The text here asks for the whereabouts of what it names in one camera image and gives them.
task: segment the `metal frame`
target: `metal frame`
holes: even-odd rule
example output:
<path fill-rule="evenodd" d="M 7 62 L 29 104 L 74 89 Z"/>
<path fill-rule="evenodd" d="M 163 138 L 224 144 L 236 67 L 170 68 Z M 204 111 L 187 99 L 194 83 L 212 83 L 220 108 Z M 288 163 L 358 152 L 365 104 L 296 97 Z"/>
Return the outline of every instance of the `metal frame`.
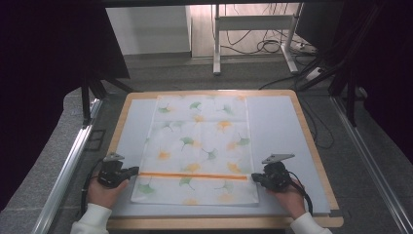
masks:
<path fill-rule="evenodd" d="M 85 128 L 82 128 L 77 135 L 75 142 L 64 162 L 63 168 L 57 177 L 55 185 L 48 197 L 48 200 L 43 207 L 42 212 L 37 218 L 36 224 L 34 225 L 31 233 L 47 233 L 49 228 L 55 218 L 56 211 L 60 205 L 60 202 L 66 192 L 67 185 L 73 176 L 76 166 L 79 162 L 82 151 L 85 147 L 86 141 L 91 133 L 91 129 L 94 126 L 95 117 L 101 107 L 101 100 L 95 99 L 91 107 L 91 122 Z"/>
<path fill-rule="evenodd" d="M 298 5 L 297 11 L 294 15 L 280 15 L 280 16 L 235 16 L 235 17 L 220 17 L 219 5 L 215 5 L 215 44 L 213 53 L 213 74 L 221 74 L 221 55 L 219 32 L 220 31 L 234 31 L 234 30 L 277 30 L 288 29 L 288 37 L 285 43 L 281 44 L 282 53 L 285 57 L 288 68 L 292 74 L 298 73 L 297 66 L 291 56 L 289 47 L 291 45 L 292 36 L 299 19 L 302 8 L 302 3 Z"/>
<path fill-rule="evenodd" d="M 359 134 L 356 127 L 353 126 L 351 121 L 347 118 L 346 107 L 343 104 L 343 101 L 340 97 L 331 97 L 334 107 L 336 108 L 341 120 L 344 123 L 344 126 L 349 133 L 350 138 L 352 139 L 355 147 L 358 151 L 358 154 L 361 156 L 361 160 L 364 163 L 364 166 L 370 173 L 371 178 L 376 184 L 377 190 L 379 190 L 380 195 L 385 201 L 390 213 L 392 214 L 395 223 L 400 229 L 400 233 L 409 234 L 413 233 L 413 225 L 407 216 L 407 213 L 404 207 L 401 205 L 400 201 L 395 195 L 394 191 L 387 182 L 385 176 L 374 160 L 373 155 L 365 144 L 363 138 Z"/>

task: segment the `white board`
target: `white board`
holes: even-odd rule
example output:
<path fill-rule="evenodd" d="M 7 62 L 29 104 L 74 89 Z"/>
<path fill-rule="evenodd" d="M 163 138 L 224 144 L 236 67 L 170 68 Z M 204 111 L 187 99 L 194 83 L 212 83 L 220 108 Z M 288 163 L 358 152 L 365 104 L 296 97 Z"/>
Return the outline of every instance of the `white board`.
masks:
<path fill-rule="evenodd" d="M 247 97 L 253 165 L 262 173 L 261 161 L 272 153 L 293 153 L 284 160 L 286 168 L 305 184 L 314 214 L 329 214 L 330 208 L 322 189 L 310 149 L 290 97 Z M 126 157 L 124 168 L 139 166 L 155 99 L 135 99 L 122 131 L 117 153 Z M 286 215 L 277 200 L 258 186 L 259 203 L 253 206 L 175 206 L 145 205 L 131 202 L 134 178 L 115 204 L 112 216 L 180 216 L 180 215 Z"/>

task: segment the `person's right hand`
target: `person's right hand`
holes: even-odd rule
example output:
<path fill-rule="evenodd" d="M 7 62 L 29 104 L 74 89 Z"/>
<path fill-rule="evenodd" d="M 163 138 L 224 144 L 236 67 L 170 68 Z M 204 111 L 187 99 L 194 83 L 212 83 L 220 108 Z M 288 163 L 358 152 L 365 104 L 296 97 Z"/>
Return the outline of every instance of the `person's right hand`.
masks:
<path fill-rule="evenodd" d="M 279 200 L 280 205 L 294 220 L 306 212 L 303 195 L 301 195 L 301 193 L 292 185 L 289 185 L 284 192 L 274 192 L 269 189 L 267 189 L 267 192 Z"/>

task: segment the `hand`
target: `hand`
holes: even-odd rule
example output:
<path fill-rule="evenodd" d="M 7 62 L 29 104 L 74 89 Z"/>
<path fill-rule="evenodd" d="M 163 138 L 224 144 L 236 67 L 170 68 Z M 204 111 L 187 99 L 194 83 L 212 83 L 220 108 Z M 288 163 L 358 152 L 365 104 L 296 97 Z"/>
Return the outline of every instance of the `hand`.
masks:
<path fill-rule="evenodd" d="M 306 212 L 303 195 L 292 185 L 289 185 L 284 192 L 273 192 L 268 189 L 267 192 L 279 200 L 282 208 L 285 209 L 294 220 Z"/>
<path fill-rule="evenodd" d="M 116 188 L 107 188 L 101 185 L 97 181 L 97 177 L 91 179 L 88 190 L 89 202 L 105 207 L 107 209 L 112 209 L 119 194 L 128 186 L 129 180 L 125 179 Z"/>

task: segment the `white wall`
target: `white wall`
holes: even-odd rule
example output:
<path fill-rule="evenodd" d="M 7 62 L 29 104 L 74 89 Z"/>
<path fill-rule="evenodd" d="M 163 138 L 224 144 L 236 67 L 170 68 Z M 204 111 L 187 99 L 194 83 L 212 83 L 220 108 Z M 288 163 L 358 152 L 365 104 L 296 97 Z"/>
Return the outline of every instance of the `white wall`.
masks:
<path fill-rule="evenodd" d="M 190 8 L 106 9 L 123 55 L 191 51 Z"/>

